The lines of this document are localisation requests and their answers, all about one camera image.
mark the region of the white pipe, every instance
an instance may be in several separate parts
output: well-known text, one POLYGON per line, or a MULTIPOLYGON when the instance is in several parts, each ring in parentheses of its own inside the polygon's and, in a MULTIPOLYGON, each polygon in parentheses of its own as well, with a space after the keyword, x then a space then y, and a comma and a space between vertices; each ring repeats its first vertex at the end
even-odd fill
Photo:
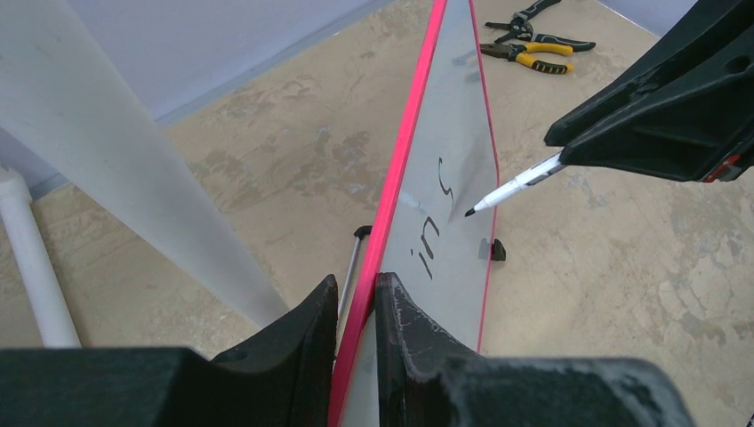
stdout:
POLYGON ((285 314, 280 294, 68 4, 2 1, 0 11, 0 126, 259 327, 285 314))
POLYGON ((50 257, 44 249, 23 177, 0 166, 0 217, 34 311, 44 347, 81 347, 50 257))

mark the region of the gray panel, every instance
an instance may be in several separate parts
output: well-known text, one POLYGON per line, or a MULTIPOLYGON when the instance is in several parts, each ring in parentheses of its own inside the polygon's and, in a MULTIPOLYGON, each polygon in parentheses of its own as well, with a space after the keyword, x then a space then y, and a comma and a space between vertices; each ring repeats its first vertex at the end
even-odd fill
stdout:
POLYGON ((601 4, 656 36, 664 36, 696 0, 599 0, 601 4))
MULTIPOLYGON (((494 210, 463 214, 497 184, 469 0, 449 0, 381 271, 477 349, 494 210), (453 61, 464 58, 464 61, 453 61)), ((377 425, 374 320, 361 338, 343 425, 377 425)))

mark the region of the scuffed black plastic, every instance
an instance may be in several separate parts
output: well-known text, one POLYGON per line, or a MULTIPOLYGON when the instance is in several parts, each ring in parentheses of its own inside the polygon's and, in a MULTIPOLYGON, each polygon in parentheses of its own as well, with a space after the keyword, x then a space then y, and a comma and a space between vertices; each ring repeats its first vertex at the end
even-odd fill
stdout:
POLYGON ((754 157, 754 1, 699 0, 545 142, 566 165, 731 181, 754 157))
POLYGON ((374 298, 382 426, 690 426, 638 359, 486 359, 416 306, 395 273, 374 298))

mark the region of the concrete floor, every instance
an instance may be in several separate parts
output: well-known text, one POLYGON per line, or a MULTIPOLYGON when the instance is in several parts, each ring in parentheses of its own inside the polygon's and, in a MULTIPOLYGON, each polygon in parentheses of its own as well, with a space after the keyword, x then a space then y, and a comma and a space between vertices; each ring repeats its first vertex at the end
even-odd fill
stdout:
MULTIPOLYGON (((167 131, 291 305, 327 273, 342 280, 351 233, 373 218, 429 3, 398 0, 167 131)), ((528 3, 479 0, 479 23, 528 3)), ((655 41, 592 0, 563 2, 536 25, 598 47, 574 55, 566 77, 485 58, 503 180, 552 152, 549 124, 655 41)), ((493 268, 483 352, 640 357, 671 377, 698 425, 744 425, 752 184, 754 173, 701 185, 574 168, 502 205, 509 260, 493 268)), ((34 210, 86 345, 211 356, 256 331, 73 186, 34 210)), ((2 234, 0 345, 39 343, 2 234)))

